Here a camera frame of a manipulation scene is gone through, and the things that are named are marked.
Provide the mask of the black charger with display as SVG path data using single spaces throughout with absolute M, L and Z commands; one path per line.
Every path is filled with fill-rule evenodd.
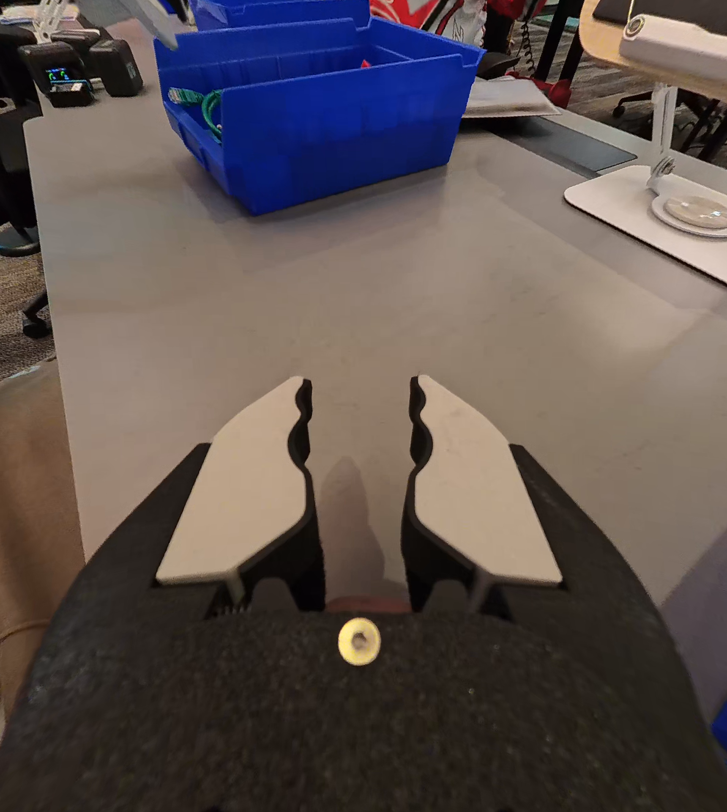
M 34 84 L 54 109 L 94 104 L 93 87 L 72 46 L 62 42 L 36 43 L 19 46 L 18 54 Z

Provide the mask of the red white snack packet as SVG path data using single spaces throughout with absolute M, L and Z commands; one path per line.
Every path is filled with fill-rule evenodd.
M 481 47 L 485 1 L 369 1 L 371 16 Z

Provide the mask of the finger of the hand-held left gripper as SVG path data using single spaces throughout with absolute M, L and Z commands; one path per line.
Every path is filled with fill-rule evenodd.
M 168 49 L 177 49 L 177 27 L 157 1 L 121 1 L 126 17 L 137 19 L 143 27 Z

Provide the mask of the black charger box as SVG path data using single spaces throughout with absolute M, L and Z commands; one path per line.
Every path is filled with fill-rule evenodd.
M 123 39 L 99 40 L 88 51 L 93 74 L 112 97 L 133 97 L 143 92 L 144 81 L 131 46 Z

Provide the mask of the white folding stand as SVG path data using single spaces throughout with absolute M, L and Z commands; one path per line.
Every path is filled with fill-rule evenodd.
M 599 2 L 594 17 L 624 25 L 620 54 L 641 63 L 727 80 L 727 2 Z M 646 163 L 567 188 L 566 202 L 727 287 L 727 192 L 683 177 L 672 149 L 679 91 L 654 85 Z M 724 117 L 698 158 L 727 141 Z

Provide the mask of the black board with wooden rim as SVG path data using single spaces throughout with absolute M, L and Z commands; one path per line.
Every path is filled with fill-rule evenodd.
M 667 85 L 688 90 L 727 104 L 727 80 L 721 76 L 704 76 L 665 66 L 641 63 L 620 54 L 624 25 L 594 17 L 598 1 L 586 1 L 579 17 L 579 36 L 586 53 L 596 61 L 618 68 L 627 75 L 647 78 L 654 85 Z

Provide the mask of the small blue bin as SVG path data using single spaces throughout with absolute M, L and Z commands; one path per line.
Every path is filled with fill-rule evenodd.
M 357 27 L 367 27 L 368 1 L 197 1 L 193 15 L 200 31 L 237 27 L 264 27 L 333 19 L 351 19 Z

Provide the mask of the silver laptop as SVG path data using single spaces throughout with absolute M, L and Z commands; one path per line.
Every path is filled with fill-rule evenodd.
M 470 89 L 463 119 L 552 117 L 561 115 L 534 82 L 526 78 L 501 76 L 486 80 L 477 77 Z

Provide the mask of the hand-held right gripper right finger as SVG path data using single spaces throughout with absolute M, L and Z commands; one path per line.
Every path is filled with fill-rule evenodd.
M 561 569 L 511 444 L 427 374 L 410 381 L 402 556 L 417 581 L 557 587 Z

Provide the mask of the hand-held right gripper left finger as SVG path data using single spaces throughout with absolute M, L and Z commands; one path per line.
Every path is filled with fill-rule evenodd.
M 213 437 L 166 553 L 164 586 L 324 581 L 311 474 L 312 382 L 294 376 Z

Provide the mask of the person's light clothing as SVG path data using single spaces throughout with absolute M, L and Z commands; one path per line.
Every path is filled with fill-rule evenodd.
M 63 392 L 50 359 L 0 381 L 0 742 L 84 565 Z

